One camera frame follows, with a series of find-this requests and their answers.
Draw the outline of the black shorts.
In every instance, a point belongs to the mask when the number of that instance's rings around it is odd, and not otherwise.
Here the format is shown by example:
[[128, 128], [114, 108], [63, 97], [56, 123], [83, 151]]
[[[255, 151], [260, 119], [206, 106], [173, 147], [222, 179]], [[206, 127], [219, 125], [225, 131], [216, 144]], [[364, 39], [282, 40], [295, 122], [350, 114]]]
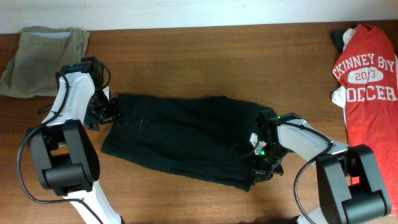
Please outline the black shorts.
[[197, 99], [118, 96], [122, 118], [101, 151], [142, 167], [249, 191], [251, 162], [244, 157], [256, 119], [267, 106], [226, 96]]

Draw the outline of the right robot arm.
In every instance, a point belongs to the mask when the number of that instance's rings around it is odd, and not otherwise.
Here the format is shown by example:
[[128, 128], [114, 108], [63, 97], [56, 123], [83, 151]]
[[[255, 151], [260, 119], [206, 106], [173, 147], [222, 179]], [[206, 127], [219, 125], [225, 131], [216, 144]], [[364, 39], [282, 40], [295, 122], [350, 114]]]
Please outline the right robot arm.
[[[249, 153], [252, 183], [283, 175], [281, 162], [290, 152], [306, 161], [294, 180], [294, 197], [301, 214], [292, 223], [365, 223], [391, 213], [392, 203], [379, 165], [367, 145], [335, 141], [295, 113], [276, 116], [271, 111], [262, 112], [256, 124], [259, 132]], [[306, 212], [298, 185], [310, 166], [317, 172], [319, 206]]]

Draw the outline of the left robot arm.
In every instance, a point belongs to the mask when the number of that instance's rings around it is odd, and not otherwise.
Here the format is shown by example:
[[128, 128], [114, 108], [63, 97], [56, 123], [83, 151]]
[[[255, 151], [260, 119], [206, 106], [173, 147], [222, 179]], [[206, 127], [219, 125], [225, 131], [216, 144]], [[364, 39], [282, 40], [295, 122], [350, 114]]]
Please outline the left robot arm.
[[[39, 204], [71, 203], [85, 223], [124, 223], [99, 182], [100, 161], [87, 130], [122, 118], [111, 97], [109, 68], [96, 57], [82, 58], [55, 74], [58, 92], [49, 114], [28, 130], [17, 154], [17, 176], [27, 197]], [[35, 198], [22, 177], [22, 153], [29, 148], [38, 180], [57, 200]]]

